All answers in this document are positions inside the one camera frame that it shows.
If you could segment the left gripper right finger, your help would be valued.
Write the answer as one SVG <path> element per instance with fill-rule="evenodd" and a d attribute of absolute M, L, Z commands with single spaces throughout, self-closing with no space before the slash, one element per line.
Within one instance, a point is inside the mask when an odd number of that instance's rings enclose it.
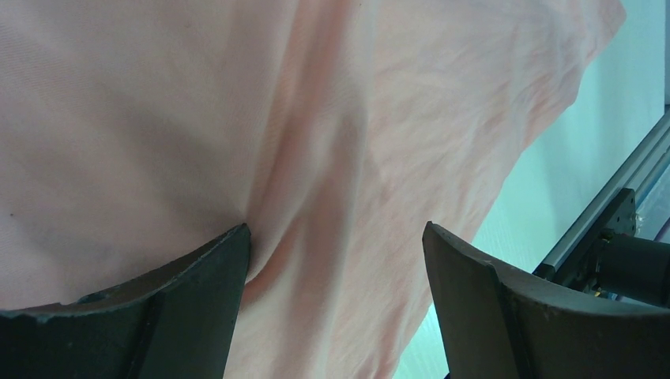
<path fill-rule="evenodd" d="M 422 243 L 451 377 L 668 377 L 667 310 L 543 280 L 435 223 Z"/>

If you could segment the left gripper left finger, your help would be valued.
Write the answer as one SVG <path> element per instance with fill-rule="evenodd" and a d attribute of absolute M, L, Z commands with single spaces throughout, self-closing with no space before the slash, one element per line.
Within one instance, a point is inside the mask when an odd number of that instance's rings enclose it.
<path fill-rule="evenodd" d="M 4 378 L 221 378 L 250 260 L 241 224 L 67 305 L 1 313 Z"/>

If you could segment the pink t shirt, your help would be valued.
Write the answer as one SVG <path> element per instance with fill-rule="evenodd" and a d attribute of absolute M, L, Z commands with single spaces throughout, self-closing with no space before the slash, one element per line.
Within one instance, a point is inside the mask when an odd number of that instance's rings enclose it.
<path fill-rule="evenodd" d="M 474 237 L 618 1 L 4 1 L 1 307 L 68 303 L 239 223 L 228 378 L 390 378 L 421 235 Z"/>

